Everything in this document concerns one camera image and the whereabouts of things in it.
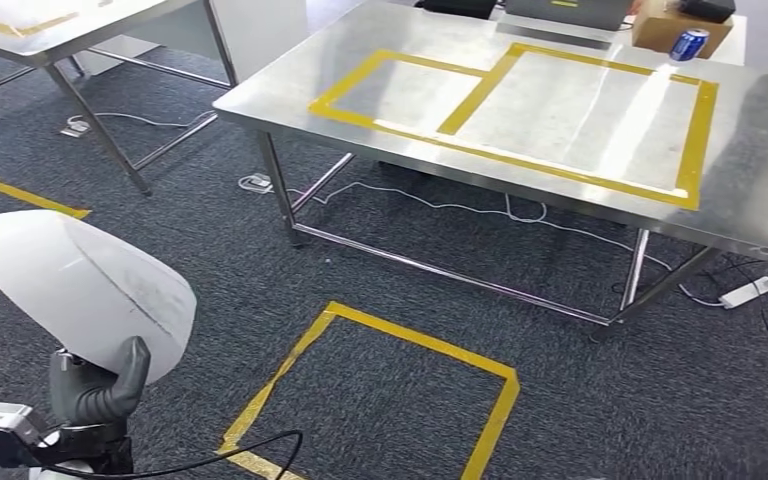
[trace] laptop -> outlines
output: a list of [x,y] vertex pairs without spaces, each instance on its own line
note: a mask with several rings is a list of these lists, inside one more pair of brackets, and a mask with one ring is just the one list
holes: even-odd
[[511,15],[617,31],[632,0],[507,0]]

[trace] carpet floor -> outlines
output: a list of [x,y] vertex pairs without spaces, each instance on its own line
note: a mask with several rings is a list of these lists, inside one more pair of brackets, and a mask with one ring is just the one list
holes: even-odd
[[[212,61],[158,49],[146,58],[219,77]],[[15,68],[0,61],[0,74]],[[82,93],[97,111],[186,123],[220,92],[120,66]],[[521,391],[484,470],[488,479],[768,478],[768,296],[733,311],[678,292],[610,342],[592,326],[465,284],[311,240],[290,248],[272,195],[237,179],[263,171],[254,134],[217,122],[145,170],[144,198],[90,135],[57,132],[72,105],[43,72],[0,88],[0,181],[92,210],[86,221],[186,277],[199,307],[184,359],[151,385],[133,417],[138,471],[214,451],[329,301],[475,352],[517,372]],[[144,155],[175,135],[128,119],[106,123],[124,150]],[[292,187],[341,152],[276,138]],[[353,181],[400,188],[436,203],[503,209],[504,198],[358,159],[325,193]],[[0,194],[0,212],[33,206]],[[516,215],[539,205],[515,199]],[[431,210],[395,193],[352,188],[305,222],[581,308],[609,312],[628,252],[592,238],[501,215]],[[550,209],[552,222],[626,244],[633,229]],[[651,254],[675,265],[693,246],[655,235]],[[727,266],[720,260],[711,269]],[[747,267],[768,274],[768,265]],[[647,264],[644,283],[663,271]],[[688,283],[714,298],[745,283],[738,272]],[[56,341],[0,292],[0,401],[48,412],[48,355]],[[277,384],[244,443],[306,432],[293,466],[312,480],[458,478],[503,380],[345,319],[335,320]],[[259,449],[282,463],[290,442]],[[5,472],[0,479],[23,478]],[[220,462],[176,479],[257,479]]]

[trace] white cable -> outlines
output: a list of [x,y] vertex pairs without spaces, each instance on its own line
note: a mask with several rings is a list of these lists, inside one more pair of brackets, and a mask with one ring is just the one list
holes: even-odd
[[[245,180],[247,178],[250,178],[250,177],[243,177],[240,180],[240,182],[242,182],[243,180]],[[504,216],[510,218],[511,220],[513,220],[515,222],[520,222],[520,223],[527,223],[527,224],[539,223],[541,225],[546,225],[546,226],[549,226],[549,227],[552,227],[552,228],[556,228],[558,230],[563,230],[565,232],[573,232],[573,233],[579,233],[581,235],[587,235],[588,237],[592,237],[592,238],[595,238],[597,240],[601,240],[601,241],[603,241],[605,243],[610,243],[611,245],[615,245],[615,246],[620,247],[622,249],[628,250],[629,252],[633,252],[634,251],[634,249],[632,247],[629,247],[628,245],[626,245],[624,243],[620,243],[620,242],[618,242],[616,240],[611,240],[609,238],[605,238],[605,237],[596,235],[595,233],[591,233],[591,232],[588,232],[586,230],[579,230],[577,228],[564,227],[562,225],[558,225],[558,224],[555,224],[555,223],[552,223],[552,222],[547,222],[545,220],[545,218],[546,218],[546,215],[548,214],[548,209],[546,207],[546,204],[542,203],[542,202],[540,203],[540,207],[543,209],[543,212],[542,212],[542,214],[539,217],[534,218],[534,219],[519,218],[516,215],[514,215],[513,212],[511,212],[511,199],[510,199],[510,196],[507,195],[507,194],[505,194],[505,211],[504,212],[500,212],[498,210],[478,210],[478,209],[470,208],[470,207],[467,207],[467,206],[464,206],[464,205],[458,205],[456,203],[433,204],[433,203],[428,202],[428,201],[426,201],[426,200],[424,200],[422,198],[419,198],[417,196],[411,195],[411,194],[409,194],[407,192],[403,192],[402,190],[399,190],[399,189],[396,189],[396,188],[373,187],[373,186],[370,186],[370,185],[367,185],[367,184],[361,183],[361,182],[352,182],[352,183],[346,185],[345,187],[342,187],[342,188],[340,188],[338,190],[335,190],[334,192],[328,194],[324,199],[321,199],[321,198],[318,198],[318,197],[313,197],[313,200],[316,200],[317,202],[321,203],[322,205],[328,205],[328,202],[332,198],[334,198],[336,195],[339,195],[339,194],[345,192],[346,190],[349,190],[350,188],[355,187],[355,186],[364,187],[364,188],[368,188],[370,190],[375,190],[375,191],[379,191],[379,192],[395,192],[395,193],[399,193],[401,195],[404,195],[404,196],[406,196],[408,198],[416,200],[416,201],[418,201],[418,202],[420,202],[420,203],[422,203],[422,204],[424,204],[424,205],[426,205],[428,207],[434,208],[434,209],[439,209],[439,208],[459,208],[459,209],[462,209],[462,210],[467,210],[467,211],[470,211],[470,212],[480,213],[480,214],[490,213],[490,214],[496,214],[496,215],[504,215]],[[287,191],[288,192],[293,192],[293,193],[298,193],[300,195],[304,193],[304,192],[301,192],[299,190],[292,189],[292,188],[287,189]],[[670,271],[670,272],[673,271],[673,267],[671,267],[670,264],[668,264],[667,262],[665,262],[663,260],[660,260],[658,258],[655,258],[655,257],[653,257],[651,255],[644,255],[644,256],[645,256],[646,259],[651,260],[651,261],[657,263],[658,265],[666,268],[668,271]],[[693,296],[692,293],[690,293],[690,291],[684,285],[679,285],[678,287],[681,289],[682,293],[684,293],[688,298],[690,298],[694,302],[698,303],[699,305],[704,305],[706,307],[722,307],[722,306],[724,306],[723,303],[711,303],[711,302],[706,302],[704,300],[700,300],[700,299],[696,298],[695,296]]]
[[[96,113],[96,117],[124,117],[124,118],[130,118],[132,120],[138,120],[143,123],[147,123],[149,125],[154,125],[155,127],[175,127],[175,128],[190,128],[193,124],[204,118],[205,116],[212,113],[211,110],[204,112],[194,118],[190,123],[183,124],[183,123],[163,123],[163,122],[155,122],[154,120],[149,120],[147,118],[143,118],[137,115],[131,115],[129,113],[116,113],[116,112],[102,112],[102,113]],[[66,120],[66,123],[71,125],[72,123],[83,119],[83,115],[75,115],[73,117],[69,117],[68,120]]]

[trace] metal table frame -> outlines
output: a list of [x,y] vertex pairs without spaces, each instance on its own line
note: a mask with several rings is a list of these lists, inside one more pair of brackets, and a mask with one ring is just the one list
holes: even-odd
[[[208,21],[210,22],[210,29],[211,29],[211,32],[213,33],[213,39],[216,43],[216,47],[219,50],[219,56],[222,60],[225,73],[228,76],[228,80],[229,80],[228,83],[222,82],[219,80],[214,80],[201,75],[196,75],[194,73],[185,72],[183,70],[166,67],[164,65],[158,65],[156,63],[151,63],[144,60],[125,57],[122,55],[118,55],[112,52],[107,52],[94,47],[88,48],[86,49],[86,51],[89,51],[98,55],[110,57],[110,58],[113,58],[125,63],[129,63],[132,65],[138,65],[138,66],[149,68],[151,70],[155,70],[158,72],[162,72],[162,73],[174,75],[180,78],[185,78],[195,82],[203,83],[205,85],[210,85],[213,87],[229,90],[239,83],[237,79],[237,74],[234,70],[233,62],[231,60],[231,54],[228,51],[228,46],[225,43],[225,39],[222,35],[221,28],[216,19],[216,12],[213,8],[213,4],[211,3],[211,0],[200,0],[200,1],[206,10],[207,18],[208,18]],[[107,38],[101,38],[98,40],[98,42],[102,42],[104,40],[107,40]],[[78,73],[83,75],[80,65],[77,63],[77,61],[75,61],[74,57],[69,56],[68,58],[73,63],[75,68],[78,70]],[[54,82],[57,84],[57,86],[61,89],[63,93],[65,93],[68,97],[72,98],[72,100],[75,102],[75,105],[78,107],[78,111],[83,116],[84,120],[86,120],[86,122],[89,123],[92,130],[98,135],[99,140],[101,141],[104,148],[107,150],[108,154],[111,157],[113,157],[113,160],[120,166],[120,168],[122,168],[122,170],[124,170],[125,174],[128,176],[128,178],[130,178],[131,182],[134,183],[134,185],[139,189],[139,191],[142,194],[147,196],[151,195],[151,188],[149,187],[148,183],[143,179],[143,177],[140,175],[139,171],[147,167],[149,164],[151,164],[152,162],[154,162],[164,154],[168,153],[173,148],[177,147],[178,145],[180,145],[181,143],[183,143],[184,141],[186,141],[196,133],[206,128],[208,125],[216,121],[216,119],[218,118],[216,116],[216,113],[210,113],[209,115],[206,115],[204,118],[200,119],[193,125],[190,125],[184,132],[182,132],[180,135],[178,135],[168,143],[158,147],[153,152],[149,153],[148,155],[141,158],[140,160],[137,160],[134,162],[134,161],[131,161],[127,155],[125,155],[125,153],[122,151],[121,148],[119,148],[119,146],[116,144],[116,141],[110,135],[110,132],[104,127],[104,125],[101,123],[101,120],[95,114],[95,112],[93,112],[89,103],[80,94],[80,92],[78,92],[78,90],[69,80],[68,76],[64,73],[63,69],[57,65],[57,61],[55,60],[53,62],[50,62],[42,66],[41,68],[43,68],[49,74],[49,76],[52,78],[52,80],[54,80]],[[1,78],[0,86],[6,83],[9,83],[13,80],[16,80],[20,77],[23,77],[35,70],[36,70],[36,67],[22,68],[21,70],[13,74],[10,74],[4,78]]]
[[286,183],[284,182],[284,176],[281,171],[281,165],[278,160],[278,155],[275,152],[275,145],[272,140],[272,135],[265,131],[258,131],[257,133],[258,146],[263,156],[263,161],[267,169],[267,173],[272,179],[274,186],[275,196],[278,199],[278,207],[281,210],[281,216],[284,221],[284,226],[287,230],[287,235],[291,244],[294,247],[301,247],[303,245],[302,236],[300,233],[306,233],[314,237],[322,238],[340,245],[352,247],[357,250],[361,250],[366,253],[371,253],[378,257],[393,260],[405,265],[409,265],[426,272],[436,273],[438,275],[459,280],[470,285],[481,287],[496,293],[501,293],[518,300],[531,303],[540,307],[548,308],[565,315],[569,315],[581,320],[600,325],[602,328],[597,330],[591,335],[593,341],[602,341],[607,338],[617,327],[625,323],[630,317],[639,314],[647,306],[651,305],[656,299],[669,292],[674,287],[681,284],[683,281],[692,277],[698,273],[702,267],[715,259],[721,250],[714,247],[704,247],[698,253],[691,256],[679,267],[674,268],[668,272],[654,285],[652,285],[645,292],[637,295],[638,283],[640,280],[640,272],[643,267],[643,262],[646,257],[646,247],[649,242],[649,230],[639,229],[637,233],[637,241],[635,242],[634,251],[631,258],[631,266],[626,276],[625,288],[623,291],[622,301],[620,302],[618,311],[611,317],[604,317],[591,312],[587,312],[575,307],[564,305],[552,300],[548,300],[539,297],[534,294],[526,293],[514,288],[505,287],[492,283],[486,280],[470,277],[461,273],[446,270],[435,265],[414,260],[412,258],[399,255],[397,253],[388,252],[380,248],[373,247],[361,242],[351,240],[349,238],[341,237],[333,233],[326,232],[324,230],[301,224],[296,221],[296,214],[310,201],[311,198],[316,195],[326,184],[328,184],[340,171],[355,158],[354,154],[346,154],[343,156],[334,166],[332,166],[319,180],[314,182],[307,190],[295,201],[292,201],[289,197]]

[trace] blue can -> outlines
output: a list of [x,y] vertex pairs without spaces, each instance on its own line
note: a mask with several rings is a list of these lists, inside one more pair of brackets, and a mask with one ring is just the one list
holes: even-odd
[[693,60],[699,55],[705,44],[708,43],[710,35],[707,30],[700,30],[698,28],[682,33],[670,52],[670,58],[677,62]]

